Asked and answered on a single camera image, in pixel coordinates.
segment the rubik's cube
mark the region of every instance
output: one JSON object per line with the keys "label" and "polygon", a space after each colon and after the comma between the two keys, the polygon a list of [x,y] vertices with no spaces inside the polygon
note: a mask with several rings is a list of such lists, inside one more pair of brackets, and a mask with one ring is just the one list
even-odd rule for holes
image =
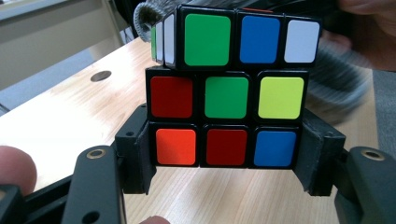
{"label": "rubik's cube", "polygon": [[151,30],[150,155],[161,166],[293,166],[318,19],[178,6]]}

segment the white sticker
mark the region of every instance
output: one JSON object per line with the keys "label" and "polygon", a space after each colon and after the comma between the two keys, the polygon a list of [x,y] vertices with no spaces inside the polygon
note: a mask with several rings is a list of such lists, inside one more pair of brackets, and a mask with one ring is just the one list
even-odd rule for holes
{"label": "white sticker", "polygon": [[315,60],[319,24],[315,21],[290,21],[285,47],[285,62],[312,63]]}
{"label": "white sticker", "polygon": [[164,21],[163,38],[165,62],[175,63],[175,16],[173,14]]}
{"label": "white sticker", "polygon": [[163,60],[163,23],[158,22],[155,25],[155,29],[156,29],[155,44],[157,46],[157,60],[162,61]]}

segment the wooden table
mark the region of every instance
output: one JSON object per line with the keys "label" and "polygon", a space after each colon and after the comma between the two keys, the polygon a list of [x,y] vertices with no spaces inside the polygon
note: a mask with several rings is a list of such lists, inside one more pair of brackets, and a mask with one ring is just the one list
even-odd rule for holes
{"label": "wooden table", "polygon": [[[149,44],[136,39],[0,118],[0,145],[34,159],[37,189],[71,175],[78,154],[109,145],[146,101]],[[101,71],[111,76],[92,82]],[[377,147],[374,94],[337,127],[346,148]],[[333,197],[310,197],[292,171],[159,167],[150,193],[126,195],[129,223],[163,216],[171,223],[337,223]]]}

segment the floor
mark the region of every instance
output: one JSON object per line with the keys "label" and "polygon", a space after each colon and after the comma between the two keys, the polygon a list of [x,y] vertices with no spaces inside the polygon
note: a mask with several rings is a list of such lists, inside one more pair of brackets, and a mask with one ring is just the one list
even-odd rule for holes
{"label": "floor", "polygon": [[[121,31],[120,35],[124,43],[133,39],[130,29]],[[94,63],[93,57],[88,49],[84,49],[70,58],[1,90],[0,117],[92,63]]]}

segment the blue sticker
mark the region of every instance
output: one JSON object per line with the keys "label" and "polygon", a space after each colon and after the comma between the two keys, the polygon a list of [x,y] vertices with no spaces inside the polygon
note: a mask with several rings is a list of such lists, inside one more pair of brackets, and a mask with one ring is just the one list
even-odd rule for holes
{"label": "blue sticker", "polygon": [[279,31],[278,19],[257,16],[246,16],[242,19],[241,62],[274,63]]}
{"label": "blue sticker", "polygon": [[294,153],[296,133],[261,131],[257,134],[254,164],[288,167]]}

